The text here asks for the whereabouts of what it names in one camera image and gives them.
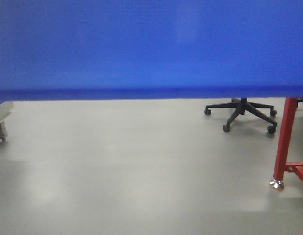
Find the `red crossbar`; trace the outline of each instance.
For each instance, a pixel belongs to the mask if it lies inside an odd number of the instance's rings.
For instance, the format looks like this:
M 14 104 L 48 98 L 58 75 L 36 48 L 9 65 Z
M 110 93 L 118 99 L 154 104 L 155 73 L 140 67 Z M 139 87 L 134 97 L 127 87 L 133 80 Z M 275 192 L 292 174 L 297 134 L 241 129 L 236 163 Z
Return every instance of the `red crossbar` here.
M 303 167 L 296 166 L 293 168 L 293 172 L 303 181 Z

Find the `chair leg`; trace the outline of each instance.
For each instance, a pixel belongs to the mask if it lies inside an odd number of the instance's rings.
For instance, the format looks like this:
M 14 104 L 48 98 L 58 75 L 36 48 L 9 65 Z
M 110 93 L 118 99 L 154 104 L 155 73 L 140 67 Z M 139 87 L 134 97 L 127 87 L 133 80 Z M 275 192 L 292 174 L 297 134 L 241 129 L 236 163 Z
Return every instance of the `chair leg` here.
M 223 103 L 223 104 L 212 104 L 212 105 L 206 105 L 207 109 L 223 109 L 223 108 L 236 108 L 238 106 L 238 103 L 236 102 L 229 102 L 229 103 Z
M 257 108 L 257 109 L 270 109 L 270 110 L 274 109 L 273 105 L 259 104 L 259 103 L 253 103 L 253 102 L 249 102 L 249 104 L 252 105 L 254 108 Z
M 226 125 L 223 126 L 224 132 L 229 132 L 230 131 L 230 124 L 239 116 L 242 110 L 242 104 L 239 103 L 239 106 L 234 110 L 230 118 L 228 119 Z
M 273 126 L 269 126 L 267 128 L 269 133 L 273 134 L 276 131 L 277 123 L 274 120 L 272 120 L 270 117 L 268 117 L 267 115 L 265 115 L 264 113 L 262 113 L 261 111 L 259 111 L 258 109 L 256 109 L 255 107 L 253 107 L 248 103 L 245 104 L 245 110 L 258 116 L 259 118 L 265 120 L 266 122 L 272 124 Z

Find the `grey floor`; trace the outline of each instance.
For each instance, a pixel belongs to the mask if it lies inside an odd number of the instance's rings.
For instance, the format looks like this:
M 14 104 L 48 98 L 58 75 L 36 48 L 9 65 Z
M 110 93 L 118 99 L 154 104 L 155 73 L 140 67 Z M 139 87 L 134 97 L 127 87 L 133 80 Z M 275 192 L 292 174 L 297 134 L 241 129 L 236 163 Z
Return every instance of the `grey floor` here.
M 272 190 L 277 132 L 227 99 L 15 102 L 0 142 L 0 235 L 303 235 L 303 183 Z M 303 159 L 303 104 L 289 159 Z

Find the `red table leg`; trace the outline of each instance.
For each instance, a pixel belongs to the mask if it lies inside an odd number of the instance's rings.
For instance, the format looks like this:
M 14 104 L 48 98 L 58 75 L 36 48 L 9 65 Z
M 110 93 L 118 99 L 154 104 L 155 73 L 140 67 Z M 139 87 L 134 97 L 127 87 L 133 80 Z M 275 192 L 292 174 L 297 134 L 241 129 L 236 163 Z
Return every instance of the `red table leg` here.
M 297 106 L 297 98 L 286 98 L 274 169 L 274 179 L 269 183 L 270 186 L 276 190 L 284 189 L 284 183 L 282 182 L 282 180 L 284 172 L 286 170 L 289 144 Z

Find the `metal foot pad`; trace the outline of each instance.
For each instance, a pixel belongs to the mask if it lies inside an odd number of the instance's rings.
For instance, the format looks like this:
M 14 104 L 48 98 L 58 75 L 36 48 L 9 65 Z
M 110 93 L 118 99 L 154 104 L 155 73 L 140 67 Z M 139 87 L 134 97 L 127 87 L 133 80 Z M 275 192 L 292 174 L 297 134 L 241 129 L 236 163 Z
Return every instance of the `metal foot pad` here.
M 284 190 L 284 182 L 282 182 L 281 180 L 271 180 L 269 182 L 270 187 L 272 187 L 274 190 Z
M 4 122 L 0 123 L 0 139 L 5 141 L 8 136 Z

